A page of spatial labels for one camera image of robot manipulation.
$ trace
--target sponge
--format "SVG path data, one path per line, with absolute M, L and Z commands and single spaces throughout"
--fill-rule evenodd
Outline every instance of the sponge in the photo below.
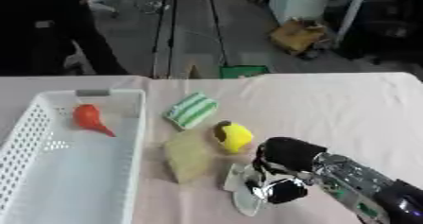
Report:
M 181 129 L 192 129 L 217 109 L 217 102 L 202 93 L 184 98 L 164 114 Z
M 203 134 L 186 130 L 164 144 L 164 151 L 174 176 L 185 183 L 203 175 L 212 165 L 212 155 Z

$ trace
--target green object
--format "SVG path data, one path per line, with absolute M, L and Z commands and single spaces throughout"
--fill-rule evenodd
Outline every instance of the green object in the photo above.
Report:
M 375 218 L 376 216 L 378 216 L 378 212 L 376 212 L 375 210 L 371 209 L 370 207 L 368 207 L 366 204 L 364 203 L 360 203 L 357 206 L 364 214 Z
M 269 73 L 269 69 L 263 65 L 237 65 L 220 67 L 220 78 L 248 78 Z
M 202 93 L 194 93 L 174 105 L 164 117 L 181 129 L 192 129 L 217 109 L 217 102 Z

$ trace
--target white table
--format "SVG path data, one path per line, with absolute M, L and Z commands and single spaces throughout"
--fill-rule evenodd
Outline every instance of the white table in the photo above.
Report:
M 147 134 L 133 223 L 358 224 L 354 214 L 312 188 L 307 198 L 268 206 L 255 217 L 239 214 L 218 176 L 230 158 L 218 156 L 213 171 L 177 185 L 160 145 L 177 131 L 161 118 L 185 95 L 201 91 L 218 112 L 201 127 L 228 119 L 249 127 L 255 144 L 289 136 L 327 146 L 385 175 L 423 188 L 423 86 L 403 73 L 268 75 L 228 80 L 150 80 L 138 77 L 0 78 L 0 135 L 6 136 L 28 101 L 40 91 L 143 88 Z

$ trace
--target tripod leg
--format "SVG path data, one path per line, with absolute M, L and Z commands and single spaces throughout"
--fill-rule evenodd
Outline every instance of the tripod leg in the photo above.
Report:
M 170 27 L 170 38 L 167 42 L 169 46 L 169 61 L 167 63 L 167 77 L 169 78 L 172 74 L 172 62 L 174 56 L 174 43 L 175 43 L 175 27 L 177 23 L 177 12 L 178 12 L 178 0 L 174 0 L 172 7 L 172 22 Z
M 159 44 L 159 37 L 161 35 L 161 25 L 163 23 L 163 14 L 164 14 L 164 8 L 166 6 L 166 0 L 161 0 L 161 8 L 159 12 L 159 22 L 156 29 L 156 37 L 154 39 L 154 45 L 153 45 L 153 65 L 151 67 L 151 77 L 156 78 L 157 77 L 157 65 L 159 63 L 159 52 L 158 52 L 158 44 Z
M 224 61 L 224 65 L 228 66 L 228 57 L 227 57 L 227 52 L 225 50 L 225 45 L 224 45 L 224 42 L 223 42 L 222 32 L 220 31 L 220 23 L 219 23 L 219 17 L 217 15 L 217 11 L 216 11 L 216 5 L 214 4 L 214 0 L 209 0 L 209 1 L 210 1 L 210 4 L 211 4 L 211 12 L 213 14 L 214 26 L 216 28 L 217 38 L 219 40 L 220 51 L 222 52 L 222 58 L 223 58 L 223 61 Z

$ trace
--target white plastic basket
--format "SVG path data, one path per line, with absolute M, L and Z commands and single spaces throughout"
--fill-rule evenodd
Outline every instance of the white plastic basket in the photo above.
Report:
M 81 103 L 116 137 L 76 127 Z M 37 95 L 0 149 L 0 223 L 129 224 L 144 126 L 141 90 Z

